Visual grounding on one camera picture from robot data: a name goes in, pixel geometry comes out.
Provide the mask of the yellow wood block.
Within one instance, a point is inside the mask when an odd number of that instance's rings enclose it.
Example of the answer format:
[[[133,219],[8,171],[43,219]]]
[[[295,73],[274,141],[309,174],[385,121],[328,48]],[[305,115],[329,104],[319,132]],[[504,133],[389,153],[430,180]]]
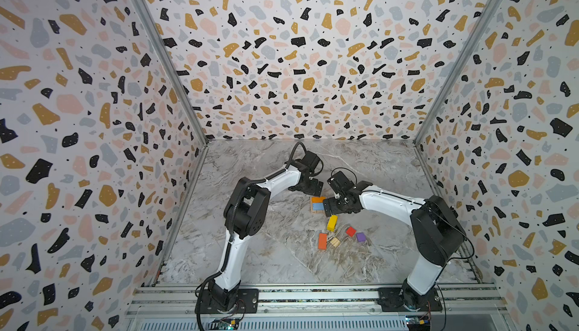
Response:
[[[327,230],[329,232],[334,232],[336,231],[336,224],[338,221],[338,217],[336,215],[332,215],[327,222]]]

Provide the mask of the red-orange wood block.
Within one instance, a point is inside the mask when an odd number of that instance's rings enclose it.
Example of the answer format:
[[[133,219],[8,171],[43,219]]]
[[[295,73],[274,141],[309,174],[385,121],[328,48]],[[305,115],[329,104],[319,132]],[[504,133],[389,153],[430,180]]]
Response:
[[[321,232],[318,235],[318,250],[325,251],[327,249],[327,233]]]

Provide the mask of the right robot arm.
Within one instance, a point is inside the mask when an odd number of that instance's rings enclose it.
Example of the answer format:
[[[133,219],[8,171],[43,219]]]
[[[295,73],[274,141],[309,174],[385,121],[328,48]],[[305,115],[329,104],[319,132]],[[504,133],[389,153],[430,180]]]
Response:
[[[370,210],[397,219],[413,230],[419,258],[392,303],[410,311],[425,307],[443,269],[467,240],[455,212],[436,195],[399,195],[367,181],[354,183],[342,171],[330,176],[327,183],[334,192],[332,198],[323,201],[327,216]]]

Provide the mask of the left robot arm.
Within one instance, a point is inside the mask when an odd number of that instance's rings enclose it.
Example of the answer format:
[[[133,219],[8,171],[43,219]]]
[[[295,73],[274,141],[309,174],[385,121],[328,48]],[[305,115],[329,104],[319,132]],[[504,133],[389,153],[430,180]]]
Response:
[[[265,223],[268,205],[283,191],[301,192],[318,197],[323,182],[317,175],[324,169],[319,156],[309,150],[298,159],[295,150],[283,167],[273,174],[251,180],[238,180],[224,209],[226,243],[215,273],[206,278],[196,290],[197,313],[230,312],[241,305],[239,296],[241,269],[251,238]]]

